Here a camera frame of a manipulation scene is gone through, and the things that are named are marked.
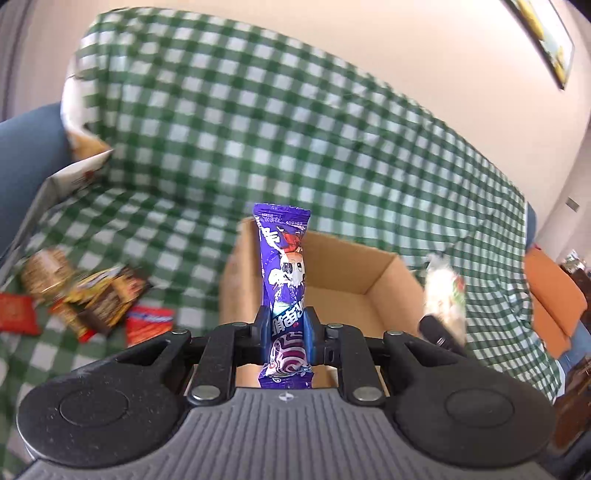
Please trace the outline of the white clear snack bag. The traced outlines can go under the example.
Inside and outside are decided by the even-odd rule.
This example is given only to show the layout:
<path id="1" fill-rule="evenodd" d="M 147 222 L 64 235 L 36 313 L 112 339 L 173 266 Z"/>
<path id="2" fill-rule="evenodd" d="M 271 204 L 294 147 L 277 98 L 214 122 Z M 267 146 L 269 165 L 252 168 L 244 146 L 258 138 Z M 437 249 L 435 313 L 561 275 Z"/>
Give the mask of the white clear snack bag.
<path id="1" fill-rule="evenodd" d="M 466 285 L 447 257 L 435 253 L 428 256 L 424 291 L 424 313 L 435 316 L 464 346 L 467 337 Z"/>

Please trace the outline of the purple snack bar wrapper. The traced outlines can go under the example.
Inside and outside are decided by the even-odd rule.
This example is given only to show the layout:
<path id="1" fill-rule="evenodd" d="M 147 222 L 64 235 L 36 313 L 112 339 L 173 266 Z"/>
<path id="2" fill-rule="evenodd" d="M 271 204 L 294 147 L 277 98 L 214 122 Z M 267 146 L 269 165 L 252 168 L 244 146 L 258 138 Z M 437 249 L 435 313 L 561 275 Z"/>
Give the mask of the purple snack bar wrapper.
<path id="1" fill-rule="evenodd" d="M 264 389 L 308 389 L 314 373 L 304 341 L 305 266 L 303 240 L 311 212 L 257 203 L 263 306 L 270 309 L 270 349 L 259 374 Z"/>

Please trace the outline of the red blue snack packet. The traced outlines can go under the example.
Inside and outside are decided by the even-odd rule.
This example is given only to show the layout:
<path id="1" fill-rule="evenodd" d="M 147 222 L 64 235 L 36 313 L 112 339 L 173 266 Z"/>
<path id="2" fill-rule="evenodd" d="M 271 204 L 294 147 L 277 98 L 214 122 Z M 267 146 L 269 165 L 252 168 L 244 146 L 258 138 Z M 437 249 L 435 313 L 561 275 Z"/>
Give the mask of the red blue snack packet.
<path id="1" fill-rule="evenodd" d="M 131 347 L 150 340 L 170 331 L 173 326 L 173 310 L 136 305 L 128 311 L 126 316 L 126 345 Z"/>

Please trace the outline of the red gold candy bar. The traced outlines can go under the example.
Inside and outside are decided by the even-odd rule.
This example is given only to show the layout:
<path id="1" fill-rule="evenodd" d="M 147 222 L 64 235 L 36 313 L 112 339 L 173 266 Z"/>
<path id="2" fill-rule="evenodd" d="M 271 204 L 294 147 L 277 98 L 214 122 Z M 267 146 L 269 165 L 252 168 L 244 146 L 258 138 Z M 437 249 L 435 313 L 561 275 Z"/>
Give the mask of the red gold candy bar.
<path id="1" fill-rule="evenodd" d="M 72 304 L 57 300 L 50 306 L 50 313 L 57 316 L 76 335 L 79 343 L 86 343 L 95 335 L 95 332 L 81 321 L 78 311 Z"/>

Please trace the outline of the puffed grain snack bag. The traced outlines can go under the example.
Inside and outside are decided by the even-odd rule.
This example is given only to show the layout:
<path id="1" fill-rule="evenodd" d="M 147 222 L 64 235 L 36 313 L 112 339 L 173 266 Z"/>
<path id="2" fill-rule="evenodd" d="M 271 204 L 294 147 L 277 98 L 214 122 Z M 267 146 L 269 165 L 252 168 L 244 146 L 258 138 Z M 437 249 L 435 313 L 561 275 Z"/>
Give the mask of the puffed grain snack bag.
<path id="1" fill-rule="evenodd" d="M 20 279 L 28 295 L 51 304 L 63 294 L 74 275 L 66 255 L 52 247 L 31 255 L 23 265 Z"/>

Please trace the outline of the red square snack packet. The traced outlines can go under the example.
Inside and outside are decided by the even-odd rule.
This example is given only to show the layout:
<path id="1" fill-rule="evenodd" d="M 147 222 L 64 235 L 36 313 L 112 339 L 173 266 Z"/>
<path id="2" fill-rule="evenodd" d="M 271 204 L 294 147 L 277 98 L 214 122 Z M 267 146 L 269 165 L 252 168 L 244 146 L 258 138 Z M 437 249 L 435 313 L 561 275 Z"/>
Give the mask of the red square snack packet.
<path id="1" fill-rule="evenodd" d="M 39 335 L 41 330 L 36 321 L 33 298 L 2 292 L 0 294 L 0 330 L 29 336 Z"/>

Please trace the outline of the brown cardboard box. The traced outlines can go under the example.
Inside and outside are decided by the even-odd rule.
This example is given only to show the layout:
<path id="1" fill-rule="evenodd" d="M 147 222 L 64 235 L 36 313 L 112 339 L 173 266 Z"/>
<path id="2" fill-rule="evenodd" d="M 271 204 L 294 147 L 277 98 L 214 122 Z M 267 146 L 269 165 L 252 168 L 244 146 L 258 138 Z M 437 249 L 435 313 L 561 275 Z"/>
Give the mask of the brown cardboard box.
<path id="1" fill-rule="evenodd" d="M 238 223 L 238 237 L 219 281 L 221 324 L 252 323 L 266 299 L 259 226 Z M 396 253 L 308 230 L 303 238 L 304 306 L 323 324 L 352 325 L 363 335 L 419 334 L 424 289 Z"/>

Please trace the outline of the orange cushion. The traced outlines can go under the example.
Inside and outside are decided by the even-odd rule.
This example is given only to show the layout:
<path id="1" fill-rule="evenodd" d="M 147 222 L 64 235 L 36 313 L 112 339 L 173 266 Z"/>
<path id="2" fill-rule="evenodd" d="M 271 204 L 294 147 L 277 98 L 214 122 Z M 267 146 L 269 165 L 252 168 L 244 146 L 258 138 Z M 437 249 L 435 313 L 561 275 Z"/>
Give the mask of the orange cushion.
<path id="1" fill-rule="evenodd" d="M 587 300 L 571 277 L 538 248 L 525 255 L 525 275 L 533 299 L 533 328 L 548 353 L 559 359 L 572 346 Z"/>

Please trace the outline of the black chocolate snack packet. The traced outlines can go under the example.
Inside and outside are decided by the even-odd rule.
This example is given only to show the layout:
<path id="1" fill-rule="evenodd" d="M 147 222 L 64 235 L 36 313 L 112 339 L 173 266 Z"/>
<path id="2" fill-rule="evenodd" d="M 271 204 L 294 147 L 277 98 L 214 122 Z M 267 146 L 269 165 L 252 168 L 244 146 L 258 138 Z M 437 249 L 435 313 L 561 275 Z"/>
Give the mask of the black chocolate snack packet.
<path id="1" fill-rule="evenodd" d="M 77 280 L 65 294 L 63 304 L 84 326 L 108 336 L 151 286 L 141 269 L 128 264 L 115 266 Z"/>

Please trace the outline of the green white checkered cloth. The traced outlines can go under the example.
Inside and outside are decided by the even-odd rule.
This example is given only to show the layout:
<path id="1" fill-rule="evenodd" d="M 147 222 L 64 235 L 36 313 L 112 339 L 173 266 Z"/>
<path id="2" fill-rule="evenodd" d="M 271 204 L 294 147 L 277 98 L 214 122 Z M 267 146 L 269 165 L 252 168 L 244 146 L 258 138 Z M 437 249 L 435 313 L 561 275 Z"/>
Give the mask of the green white checkered cloth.
<path id="1" fill-rule="evenodd" d="M 151 298 L 202 333 L 238 221 L 267 201 L 311 227 L 402 257 L 431 253 L 468 283 L 468 345 L 555 398 L 533 330 L 528 205 L 462 136 L 414 100 L 279 33 L 160 8 L 99 15 L 76 52 L 82 123 L 112 147 L 96 180 L 36 211 L 23 249 L 84 267 L 136 259 Z"/>

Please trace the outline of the white patterned cushion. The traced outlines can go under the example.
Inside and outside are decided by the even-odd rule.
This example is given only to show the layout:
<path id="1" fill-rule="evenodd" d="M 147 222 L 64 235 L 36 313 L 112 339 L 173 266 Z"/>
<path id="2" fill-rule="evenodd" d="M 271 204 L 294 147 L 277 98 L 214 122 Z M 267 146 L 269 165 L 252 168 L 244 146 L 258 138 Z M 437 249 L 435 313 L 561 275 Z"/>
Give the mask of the white patterned cushion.
<path id="1" fill-rule="evenodd" d="M 87 185 L 112 152 L 108 144 L 84 127 L 82 93 L 83 81 L 74 72 L 74 68 L 70 67 L 59 104 L 72 161 L 46 178 L 38 190 L 7 254 L 1 255 L 2 283 L 7 281 L 11 269 L 24 255 L 24 246 L 45 212 Z"/>

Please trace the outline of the framed wall picture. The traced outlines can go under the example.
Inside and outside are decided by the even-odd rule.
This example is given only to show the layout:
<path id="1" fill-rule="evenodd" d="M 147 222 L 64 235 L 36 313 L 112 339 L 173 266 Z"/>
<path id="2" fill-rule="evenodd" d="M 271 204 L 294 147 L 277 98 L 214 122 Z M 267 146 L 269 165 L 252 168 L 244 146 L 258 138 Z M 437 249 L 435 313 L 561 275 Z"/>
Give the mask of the framed wall picture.
<path id="1" fill-rule="evenodd" d="M 548 65 L 561 90 L 568 83 L 575 45 L 552 1 L 507 0 Z"/>

